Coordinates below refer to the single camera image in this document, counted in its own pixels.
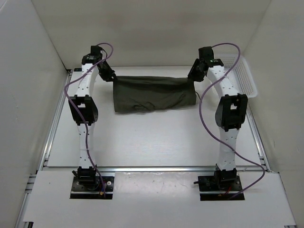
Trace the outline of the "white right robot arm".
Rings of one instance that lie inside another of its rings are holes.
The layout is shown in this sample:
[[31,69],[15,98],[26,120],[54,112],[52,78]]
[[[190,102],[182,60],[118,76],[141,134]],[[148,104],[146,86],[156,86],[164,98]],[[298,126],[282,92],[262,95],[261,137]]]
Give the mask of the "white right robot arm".
[[205,77],[211,81],[220,98],[215,112],[220,146],[213,184],[217,189],[224,190],[237,176],[235,149],[239,129],[245,121],[248,97],[232,85],[223,62],[214,58],[212,47],[199,48],[199,57],[188,74],[188,78],[197,82]]

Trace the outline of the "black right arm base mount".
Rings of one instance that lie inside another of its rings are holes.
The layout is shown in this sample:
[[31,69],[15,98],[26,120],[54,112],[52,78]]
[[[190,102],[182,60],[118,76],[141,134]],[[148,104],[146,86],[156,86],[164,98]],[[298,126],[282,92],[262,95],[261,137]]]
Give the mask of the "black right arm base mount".
[[201,201],[245,200],[236,168],[227,171],[216,167],[213,175],[198,176],[193,184],[199,187]]

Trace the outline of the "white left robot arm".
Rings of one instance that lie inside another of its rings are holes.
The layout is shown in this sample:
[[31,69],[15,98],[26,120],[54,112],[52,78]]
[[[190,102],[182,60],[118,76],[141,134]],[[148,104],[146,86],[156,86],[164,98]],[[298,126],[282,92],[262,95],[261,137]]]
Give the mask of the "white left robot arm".
[[[111,52],[107,52],[102,45],[108,45]],[[92,98],[95,80],[100,76],[105,82],[117,79],[115,71],[107,63],[111,57],[113,46],[100,43],[90,47],[90,52],[81,61],[81,76],[64,87],[72,118],[77,125],[80,138],[80,156],[76,178],[89,190],[95,190],[103,183],[101,174],[91,154],[95,123],[98,120],[98,108]]]

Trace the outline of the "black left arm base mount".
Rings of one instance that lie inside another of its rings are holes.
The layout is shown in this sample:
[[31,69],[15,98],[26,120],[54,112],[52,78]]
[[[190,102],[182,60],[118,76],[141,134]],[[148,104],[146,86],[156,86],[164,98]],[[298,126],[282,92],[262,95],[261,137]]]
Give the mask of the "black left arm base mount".
[[100,180],[100,175],[93,167],[83,169],[78,167],[72,171],[73,181],[70,191],[70,199],[82,200],[112,200],[114,192],[114,176],[102,176],[104,185]]

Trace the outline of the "olive green shorts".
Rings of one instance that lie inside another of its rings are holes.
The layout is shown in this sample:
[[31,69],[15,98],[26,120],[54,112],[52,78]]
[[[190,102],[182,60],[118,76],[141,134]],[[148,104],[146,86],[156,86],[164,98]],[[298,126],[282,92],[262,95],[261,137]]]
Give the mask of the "olive green shorts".
[[194,82],[164,76],[119,76],[113,82],[114,110],[120,114],[184,108],[196,104]]

